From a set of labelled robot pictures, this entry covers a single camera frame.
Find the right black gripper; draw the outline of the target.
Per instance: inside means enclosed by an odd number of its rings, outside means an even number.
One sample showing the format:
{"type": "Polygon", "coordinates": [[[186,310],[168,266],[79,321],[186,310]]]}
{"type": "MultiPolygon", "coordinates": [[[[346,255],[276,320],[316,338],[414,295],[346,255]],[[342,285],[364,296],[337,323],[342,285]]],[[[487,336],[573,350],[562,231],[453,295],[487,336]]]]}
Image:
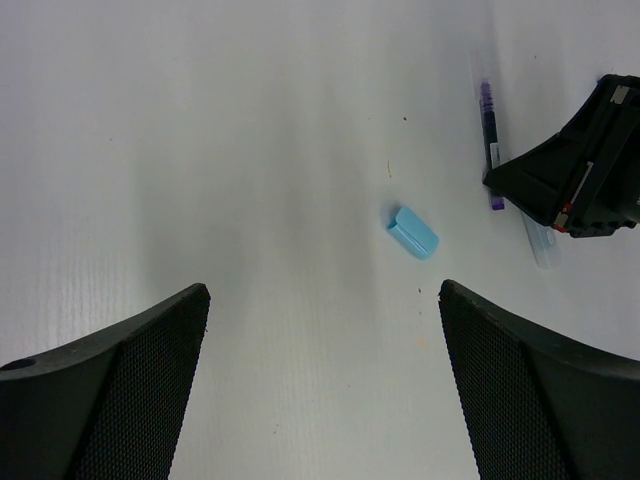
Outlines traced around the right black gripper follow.
{"type": "Polygon", "coordinates": [[[611,236],[639,221],[617,203],[639,152],[639,78],[606,74],[555,135],[485,174],[483,184],[573,238],[611,236]]]}

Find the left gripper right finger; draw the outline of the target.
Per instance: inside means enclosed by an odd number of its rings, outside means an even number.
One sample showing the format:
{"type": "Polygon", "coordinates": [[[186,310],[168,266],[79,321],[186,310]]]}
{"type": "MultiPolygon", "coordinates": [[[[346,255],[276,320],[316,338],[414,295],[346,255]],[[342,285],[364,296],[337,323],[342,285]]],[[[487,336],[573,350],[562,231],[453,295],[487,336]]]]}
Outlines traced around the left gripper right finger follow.
{"type": "Polygon", "coordinates": [[[483,479],[636,479],[639,363],[446,280],[439,311],[483,479]]]}

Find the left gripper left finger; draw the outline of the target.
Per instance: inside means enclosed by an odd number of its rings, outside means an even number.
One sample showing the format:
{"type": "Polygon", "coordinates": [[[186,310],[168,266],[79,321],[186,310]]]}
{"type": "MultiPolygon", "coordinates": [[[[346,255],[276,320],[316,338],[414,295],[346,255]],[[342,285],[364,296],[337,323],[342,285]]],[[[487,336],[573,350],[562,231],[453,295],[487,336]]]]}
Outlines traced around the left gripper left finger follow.
{"type": "Polygon", "coordinates": [[[1,368],[4,479],[166,479],[210,295],[194,284],[133,317],[1,368]]]}

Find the purple pen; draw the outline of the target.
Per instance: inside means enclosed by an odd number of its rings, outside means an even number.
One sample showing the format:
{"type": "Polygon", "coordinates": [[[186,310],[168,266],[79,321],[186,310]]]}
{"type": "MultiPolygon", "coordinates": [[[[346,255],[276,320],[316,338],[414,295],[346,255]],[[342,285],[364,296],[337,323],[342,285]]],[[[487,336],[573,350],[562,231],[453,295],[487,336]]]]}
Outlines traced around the purple pen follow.
{"type": "Polygon", "coordinates": [[[479,86],[479,107],[486,158],[486,173],[500,165],[497,121],[490,82],[482,79],[479,86]]]}

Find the light blue highlighter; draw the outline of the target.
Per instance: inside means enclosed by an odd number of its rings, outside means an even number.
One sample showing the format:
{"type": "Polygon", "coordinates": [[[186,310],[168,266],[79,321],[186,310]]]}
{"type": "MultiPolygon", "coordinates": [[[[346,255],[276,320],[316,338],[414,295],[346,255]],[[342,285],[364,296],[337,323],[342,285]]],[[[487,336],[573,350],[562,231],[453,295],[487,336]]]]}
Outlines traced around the light blue highlighter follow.
{"type": "Polygon", "coordinates": [[[537,223],[525,213],[521,216],[536,265],[543,270],[555,268],[560,262],[560,250],[554,230],[537,223]]]}

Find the light blue highlighter cap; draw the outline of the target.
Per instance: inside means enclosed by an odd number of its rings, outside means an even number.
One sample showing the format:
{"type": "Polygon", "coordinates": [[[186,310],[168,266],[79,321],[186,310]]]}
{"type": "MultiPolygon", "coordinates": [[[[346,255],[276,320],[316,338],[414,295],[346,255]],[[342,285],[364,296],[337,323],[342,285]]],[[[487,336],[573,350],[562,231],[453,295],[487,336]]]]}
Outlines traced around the light blue highlighter cap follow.
{"type": "Polygon", "coordinates": [[[430,259],[439,247],[439,236],[406,206],[396,211],[387,231],[408,253],[419,260],[430,259]]]}

